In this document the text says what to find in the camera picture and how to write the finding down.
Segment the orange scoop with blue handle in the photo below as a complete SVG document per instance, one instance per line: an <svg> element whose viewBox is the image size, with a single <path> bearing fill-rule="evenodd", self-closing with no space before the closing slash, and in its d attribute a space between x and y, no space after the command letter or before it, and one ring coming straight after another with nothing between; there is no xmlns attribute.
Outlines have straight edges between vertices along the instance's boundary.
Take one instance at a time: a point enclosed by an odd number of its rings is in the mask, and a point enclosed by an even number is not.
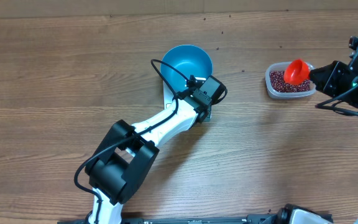
<svg viewBox="0 0 358 224"><path fill-rule="evenodd" d="M286 68L283 75L285 83L291 85L300 85L310 78L309 66L303 60L297 59L292 61Z"/></svg>

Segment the clear plastic bean container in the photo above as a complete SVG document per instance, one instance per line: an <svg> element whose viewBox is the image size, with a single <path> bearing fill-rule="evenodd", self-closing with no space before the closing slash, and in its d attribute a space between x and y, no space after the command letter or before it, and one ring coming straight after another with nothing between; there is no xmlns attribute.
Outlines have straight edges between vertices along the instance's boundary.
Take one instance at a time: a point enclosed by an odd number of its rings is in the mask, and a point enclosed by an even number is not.
<svg viewBox="0 0 358 224"><path fill-rule="evenodd" d="M274 63L265 72L268 95L274 99L289 100L310 96L316 92L315 85L305 80L299 85L284 82L284 72L291 62Z"/></svg>

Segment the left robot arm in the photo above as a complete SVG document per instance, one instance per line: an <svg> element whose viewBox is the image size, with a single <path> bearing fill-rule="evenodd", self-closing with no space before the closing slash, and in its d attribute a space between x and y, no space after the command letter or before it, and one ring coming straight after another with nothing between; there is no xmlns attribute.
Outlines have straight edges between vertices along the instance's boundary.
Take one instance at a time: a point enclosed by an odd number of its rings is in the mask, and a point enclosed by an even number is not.
<svg viewBox="0 0 358 224"><path fill-rule="evenodd" d="M216 78L191 76L183 91L155 116L129 125L114 123L85 164L94 195L86 223L120 223L123 205L137 192L149 173L159 146L196 123L208 120L211 107L227 95Z"/></svg>

